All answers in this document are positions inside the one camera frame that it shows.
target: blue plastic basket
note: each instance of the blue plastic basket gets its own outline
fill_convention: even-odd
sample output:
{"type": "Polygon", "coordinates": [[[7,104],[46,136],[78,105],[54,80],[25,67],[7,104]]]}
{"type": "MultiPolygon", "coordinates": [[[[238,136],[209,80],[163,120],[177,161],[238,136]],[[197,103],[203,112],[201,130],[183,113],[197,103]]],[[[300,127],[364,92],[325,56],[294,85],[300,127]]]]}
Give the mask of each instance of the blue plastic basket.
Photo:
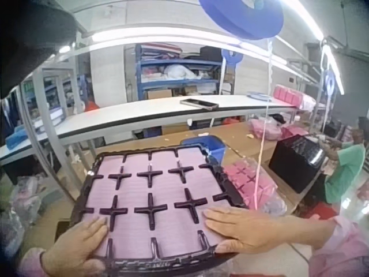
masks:
{"type": "Polygon", "coordinates": [[[182,140],[181,144],[200,143],[206,147],[211,155],[221,164],[225,152],[225,144],[216,136],[192,137],[182,140]]]}

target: fluorescent ceiling light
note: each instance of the fluorescent ceiling light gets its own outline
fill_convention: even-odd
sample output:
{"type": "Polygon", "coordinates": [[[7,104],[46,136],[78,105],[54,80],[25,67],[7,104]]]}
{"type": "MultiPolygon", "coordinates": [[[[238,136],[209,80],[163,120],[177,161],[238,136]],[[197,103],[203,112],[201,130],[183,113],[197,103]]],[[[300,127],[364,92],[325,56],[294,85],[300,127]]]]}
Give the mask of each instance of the fluorescent ceiling light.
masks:
{"type": "MultiPolygon", "coordinates": [[[[264,49],[262,49],[258,46],[255,46],[253,44],[245,43],[245,42],[241,43],[240,42],[239,46],[242,47],[242,48],[240,48],[238,46],[233,46],[233,45],[228,44],[229,38],[233,39],[232,37],[227,37],[227,36],[217,35],[217,34],[214,34],[215,36],[212,36],[213,33],[199,31],[199,32],[201,32],[201,35],[204,35],[203,33],[206,33],[205,36],[207,38],[211,37],[212,39],[206,39],[206,38],[204,39],[205,36],[202,37],[202,38],[194,38],[193,35],[195,33],[197,33],[197,30],[194,30],[196,32],[192,32],[191,29],[185,29],[185,30],[187,30],[186,32],[188,34],[192,34],[192,37],[187,37],[187,36],[181,37],[181,36],[178,36],[178,33],[176,34],[177,36],[168,36],[168,35],[155,36],[152,33],[147,35],[146,33],[143,33],[143,30],[140,30],[140,34],[143,34],[143,36],[135,36],[133,38],[121,38],[121,39],[108,40],[108,41],[105,41],[105,42],[96,43],[96,44],[93,44],[93,45],[89,46],[88,51],[103,49],[103,48],[106,48],[106,47],[124,45],[124,44],[134,44],[134,43],[147,43],[147,42],[192,43],[192,44],[207,45],[207,46],[227,49],[229,51],[239,52],[243,55],[247,55],[249,57],[260,59],[260,60],[262,60],[264,62],[267,62],[267,63],[269,62],[269,53],[266,50],[264,50],[264,49]]],[[[86,52],[86,50],[84,50],[82,48],[82,49],[76,50],[74,52],[74,55],[79,55],[79,54],[82,54],[82,53],[85,53],[85,52],[86,52]]],[[[68,58],[68,56],[65,56],[65,57],[61,56],[60,60],[64,60],[64,59],[67,59],[67,58],[68,58]]],[[[298,72],[296,72],[296,71],[292,70],[291,68],[287,67],[286,64],[287,64],[286,60],[284,60],[284,59],[282,59],[282,58],[280,58],[276,55],[272,56],[272,65],[273,66],[276,66],[276,67],[278,67],[278,68],[280,68],[284,71],[290,72],[290,73],[292,73],[292,74],[308,81],[309,83],[311,83],[311,81],[308,78],[302,76],[298,72]]]]}
{"type": "MultiPolygon", "coordinates": [[[[137,36],[185,36],[190,38],[209,39],[219,43],[233,44],[239,46],[245,50],[252,51],[258,55],[269,57],[268,51],[247,42],[241,42],[237,38],[231,36],[219,35],[217,33],[211,33],[206,31],[200,31],[196,29],[187,28],[175,28],[175,27],[134,27],[134,28],[122,28],[109,31],[103,31],[92,35],[94,42],[106,42],[114,39],[124,39],[137,36]]],[[[272,60],[287,65],[287,61],[276,55],[272,56],[272,60]]]]}
{"type": "Polygon", "coordinates": [[[281,0],[291,9],[293,9],[308,25],[311,29],[314,36],[319,40],[324,39],[324,35],[322,30],[319,28],[318,24],[315,20],[311,17],[310,13],[305,9],[305,7],[300,3],[299,0],[281,0]]]}
{"type": "MultiPolygon", "coordinates": [[[[306,25],[310,28],[311,32],[314,34],[316,39],[318,39],[320,42],[324,39],[324,34],[322,30],[319,28],[318,24],[315,22],[313,17],[310,15],[310,13],[305,9],[305,7],[300,3],[299,0],[282,0],[282,2],[289,6],[291,9],[293,9],[301,18],[305,21],[306,25]]],[[[332,66],[333,73],[336,77],[336,81],[338,84],[338,88],[340,89],[341,94],[345,94],[344,87],[341,80],[340,71],[337,66],[337,62],[334,59],[334,56],[332,54],[332,50],[328,46],[328,50],[326,52],[328,57],[328,62],[332,66]]]]}
{"type": "Polygon", "coordinates": [[[68,51],[70,51],[70,46],[63,46],[62,48],[60,48],[59,53],[64,54],[67,53],[68,51]]]}
{"type": "Polygon", "coordinates": [[[343,94],[345,94],[344,86],[342,84],[340,70],[338,69],[336,59],[334,59],[332,49],[328,45],[324,45],[323,48],[325,48],[325,53],[328,57],[328,63],[332,67],[332,71],[333,71],[334,75],[336,76],[336,81],[337,81],[338,88],[340,89],[340,92],[343,95],[343,94]]]}
{"type": "Polygon", "coordinates": [[[241,41],[231,36],[219,35],[196,29],[175,28],[175,27],[135,27],[122,28],[109,31],[103,31],[92,35],[94,42],[105,42],[112,39],[123,39],[133,36],[189,36],[203,39],[212,39],[226,42],[229,44],[239,44],[241,41]]]}

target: pink packaging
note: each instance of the pink packaging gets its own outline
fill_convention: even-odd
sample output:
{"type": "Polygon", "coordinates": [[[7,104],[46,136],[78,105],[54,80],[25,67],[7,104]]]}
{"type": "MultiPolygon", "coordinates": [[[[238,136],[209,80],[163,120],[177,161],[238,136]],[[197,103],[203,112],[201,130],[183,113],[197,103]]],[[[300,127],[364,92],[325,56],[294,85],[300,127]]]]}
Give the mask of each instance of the pink packaging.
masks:
{"type": "MultiPolygon", "coordinates": [[[[254,193],[257,167],[258,163],[252,158],[245,158],[224,167],[224,172],[242,195],[243,201],[249,209],[255,209],[254,193]]],[[[276,189],[276,183],[261,167],[257,190],[258,209],[269,201],[276,189]]]]}
{"type": "Polygon", "coordinates": [[[309,132],[295,125],[283,125],[282,126],[282,139],[288,139],[289,137],[293,137],[297,134],[301,136],[305,136],[309,134],[309,132]]]}
{"type": "MultiPolygon", "coordinates": [[[[258,139],[263,136],[264,120],[251,119],[248,121],[250,130],[255,134],[258,139]]],[[[265,139],[266,140],[279,140],[282,137],[282,130],[275,123],[267,122],[265,126],[265,139]]]]}
{"type": "Polygon", "coordinates": [[[276,85],[273,97],[288,104],[291,104],[297,108],[300,108],[304,99],[304,94],[292,88],[283,87],[282,85],[276,85]]]}

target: pink gloved hand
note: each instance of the pink gloved hand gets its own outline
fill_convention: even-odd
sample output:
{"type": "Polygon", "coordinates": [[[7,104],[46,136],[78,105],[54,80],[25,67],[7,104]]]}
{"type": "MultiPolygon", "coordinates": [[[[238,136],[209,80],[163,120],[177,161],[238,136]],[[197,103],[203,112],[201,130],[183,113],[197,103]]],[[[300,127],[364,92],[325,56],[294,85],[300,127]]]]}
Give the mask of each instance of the pink gloved hand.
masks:
{"type": "Polygon", "coordinates": [[[62,234],[41,257],[44,271],[51,277],[91,276],[104,272],[105,265],[89,259],[108,233],[106,218],[80,222],[62,234]]]}

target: pink foam block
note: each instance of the pink foam block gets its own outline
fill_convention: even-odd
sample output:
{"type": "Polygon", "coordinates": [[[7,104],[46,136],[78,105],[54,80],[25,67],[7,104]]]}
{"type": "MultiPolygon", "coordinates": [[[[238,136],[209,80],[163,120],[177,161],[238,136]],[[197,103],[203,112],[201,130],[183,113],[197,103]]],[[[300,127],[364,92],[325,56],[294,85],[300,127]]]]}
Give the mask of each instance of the pink foam block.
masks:
{"type": "Polygon", "coordinates": [[[303,93],[292,88],[276,85],[273,93],[274,98],[300,108],[303,102],[303,93]]]}
{"type": "Polygon", "coordinates": [[[174,151],[153,152],[152,159],[148,154],[132,154],[123,156],[106,156],[97,174],[102,179],[93,181],[86,207],[94,208],[93,214],[84,214],[83,220],[94,216],[104,216],[110,225],[110,215],[101,215],[101,208],[111,208],[113,198],[118,196],[117,208],[127,208],[127,214],[117,215],[113,231],[108,233],[99,248],[98,256],[105,256],[107,239],[114,242],[114,257],[116,259],[148,259],[152,257],[150,239],[157,239],[162,257],[200,251],[202,249],[198,238],[198,230],[203,230],[210,245],[217,245],[224,238],[205,226],[203,210],[213,205],[229,206],[227,200],[214,202],[213,196],[222,193],[217,180],[209,169],[198,166],[206,162],[199,148],[180,149],[178,157],[174,151]],[[183,184],[179,174],[171,174],[169,169],[181,166],[193,166],[194,169],[185,173],[186,183],[183,184]],[[152,187],[148,187],[147,177],[138,177],[137,173],[161,170],[163,173],[153,177],[152,187]],[[132,174],[121,180],[119,190],[116,190],[116,179],[110,174],[132,174]],[[185,188],[188,188],[193,199],[206,198],[207,204],[197,206],[199,223],[195,224],[188,208],[175,208],[174,203],[186,201],[185,188]],[[154,206],[167,205],[167,210],[154,214],[155,229],[150,230],[147,214],[135,213],[135,208],[148,206],[148,194],[153,196],[154,206]]]}
{"type": "MultiPolygon", "coordinates": [[[[224,167],[224,172],[233,182],[249,209],[255,209],[254,192],[257,173],[257,162],[254,159],[239,160],[224,167]]],[[[258,208],[262,207],[276,190],[277,185],[261,167],[257,190],[258,208]]]]}

